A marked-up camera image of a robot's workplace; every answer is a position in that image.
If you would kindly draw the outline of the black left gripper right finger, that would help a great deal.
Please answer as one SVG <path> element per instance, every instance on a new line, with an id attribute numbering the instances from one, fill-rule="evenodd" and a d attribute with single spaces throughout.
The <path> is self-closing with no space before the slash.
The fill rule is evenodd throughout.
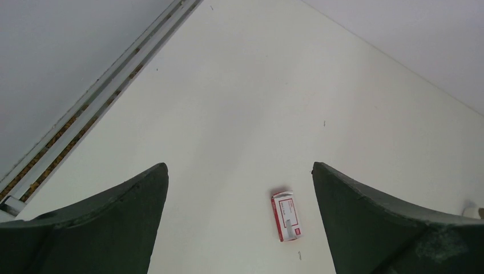
<path id="1" fill-rule="evenodd" d="M 483 220 L 406 202 L 322 162 L 312 178 L 337 273 L 483 272 Z"/>

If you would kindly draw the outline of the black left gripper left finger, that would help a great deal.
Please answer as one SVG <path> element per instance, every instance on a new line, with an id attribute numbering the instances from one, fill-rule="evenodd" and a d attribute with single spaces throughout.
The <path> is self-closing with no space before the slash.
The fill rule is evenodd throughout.
<path id="1" fill-rule="evenodd" d="M 1 224 L 2 273 L 147 273 L 168 192 L 158 163 L 31 220 Z"/>

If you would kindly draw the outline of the red white staples box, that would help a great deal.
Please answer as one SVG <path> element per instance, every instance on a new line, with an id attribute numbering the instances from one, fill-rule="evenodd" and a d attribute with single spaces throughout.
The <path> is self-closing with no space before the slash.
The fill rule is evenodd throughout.
<path id="1" fill-rule="evenodd" d="M 271 206 L 275 217 L 280 242 L 293 241 L 302 237 L 299 214 L 295 207 L 292 191 L 273 194 Z"/>

